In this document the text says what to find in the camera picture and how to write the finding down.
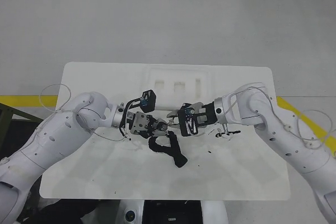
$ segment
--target black fabric item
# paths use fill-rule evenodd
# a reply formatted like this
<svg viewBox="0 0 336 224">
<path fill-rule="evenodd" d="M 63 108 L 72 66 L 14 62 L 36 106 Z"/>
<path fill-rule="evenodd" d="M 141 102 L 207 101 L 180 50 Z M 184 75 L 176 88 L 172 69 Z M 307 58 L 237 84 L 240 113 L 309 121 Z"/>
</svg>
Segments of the black fabric item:
<svg viewBox="0 0 336 224">
<path fill-rule="evenodd" d="M 22 224 L 83 224 L 81 218 L 95 210 L 98 203 L 90 199 L 61 199 Z"/>
<path fill-rule="evenodd" d="M 178 168 L 181 168 L 186 164 L 186 162 L 188 162 L 188 159 L 181 154 L 177 136 L 174 134 L 174 132 L 168 131 L 168 138 L 170 141 L 170 147 L 160 146 L 159 144 L 157 144 L 157 137 L 151 137 L 148 140 L 148 146 L 153 152 L 162 152 L 170 155 L 171 157 L 173 157 L 174 164 Z"/>
</svg>

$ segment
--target white table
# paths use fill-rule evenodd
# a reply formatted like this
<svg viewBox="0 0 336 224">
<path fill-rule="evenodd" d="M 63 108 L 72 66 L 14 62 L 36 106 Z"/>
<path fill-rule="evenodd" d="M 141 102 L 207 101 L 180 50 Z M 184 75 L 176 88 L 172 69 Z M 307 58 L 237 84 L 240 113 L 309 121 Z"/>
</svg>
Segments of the white table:
<svg viewBox="0 0 336 224">
<path fill-rule="evenodd" d="M 152 85 L 159 86 L 162 77 L 168 87 L 182 74 L 198 77 L 200 86 L 190 87 L 188 78 L 183 90 L 177 90 L 186 91 L 180 94 L 186 97 L 170 100 L 167 96 L 172 91 L 161 90 L 161 96 L 156 90 L 157 106 L 179 106 L 195 97 L 209 103 L 249 82 L 264 82 L 276 103 L 272 72 L 265 67 L 72 62 L 65 66 L 62 83 L 71 88 L 73 96 L 97 91 L 119 104 L 141 96 Z M 62 87 L 58 105 L 67 97 Z M 166 114 L 152 113 L 163 118 Z M 286 163 L 255 134 L 253 127 L 231 125 L 230 129 L 242 133 L 229 142 L 207 135 L 178 137 L 181 151 L 188 158 L 180 169 L 170 156 L 152 152 L 148 140 L 139 136 L 118 143 L 93 136 L 44 173 L 40 194 L 44 198 L 287 200 L 290 188 Z M 121 137 L 116 129 L 100 128 L 97 132 Z"/>
</svg>

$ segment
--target small black object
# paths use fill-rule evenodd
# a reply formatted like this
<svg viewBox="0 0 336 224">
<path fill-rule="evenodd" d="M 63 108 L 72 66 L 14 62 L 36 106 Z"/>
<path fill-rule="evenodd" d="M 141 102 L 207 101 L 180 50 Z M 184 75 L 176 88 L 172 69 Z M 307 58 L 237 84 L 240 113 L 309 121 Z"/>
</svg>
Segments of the small black object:
<svg viewBox="0 0 336 224">
<path fill-rule="evenodd" d="M 128 211 L 125 214 L 125 220 L 127 222 L 133 222 L 135 218 L 136 218 L 136 214 L 133 211 Z"/>
<path fill-rule="evenodd" d="M 158 122 L 157 124 L 157 130 L 160 130 L 160 131 L 166 131 L 168 129 L 168 126 L 166 123 L 164 122 Z"/>
<path fill-rule="evenodd" d="M 240 132 L 241 132 L 240 130 L 235 130 L 235 131 L 233 131 L 233 132 L 228 132 L 228 136 L 229 136 L 230 134 L 239 134 Z M 223 132 L 223 133 L 217 133 L 217 134 L 215 135 L 215 137 L 219 138 L 219 137 L 222 136 L 222 134 L 225 134 L 225 132 Z"/>
<path fill-rule="evenodd" d="M 168 131 L 168 138 L 170 141 L 170 147 L 168 146 L 160 146 L 156 143 L 157 137 L 151 137 L 150 140 L 148 140 L 148 146 L 153 152 L 163 152 L 165 154 L 170 155 L 173 157 L 174 164 L 181 168 L 188 162 L 188 159 L 182 155 L 180 152 L 179 143 L 177 140 L 177 136 L 172 131 Z"/>
<path fill-rule="evenodd" d="M 153 90 L 143 92 L 142 97 L 139 98 L 139 107 L 144 113 L 149 113 L 155 110 L 157 96 Z"/>
<path fill-rule="evenodd" d="M 210 104 L 205 104 L 202 109 L 206 112 L 199 113 L 190 108 L 191 104 L 184 103 L 183 106 L 178 110 L 178 120 L 180 132 L 183 137 L 198 134 L 198 127 L 203 127 L 206 125 L 214 124 L 218 119 L 215 115 L 214 102 Z M 199 116 L 206 116 L 207 120 L 202 123 L 198 123 Z"/>
</svg>

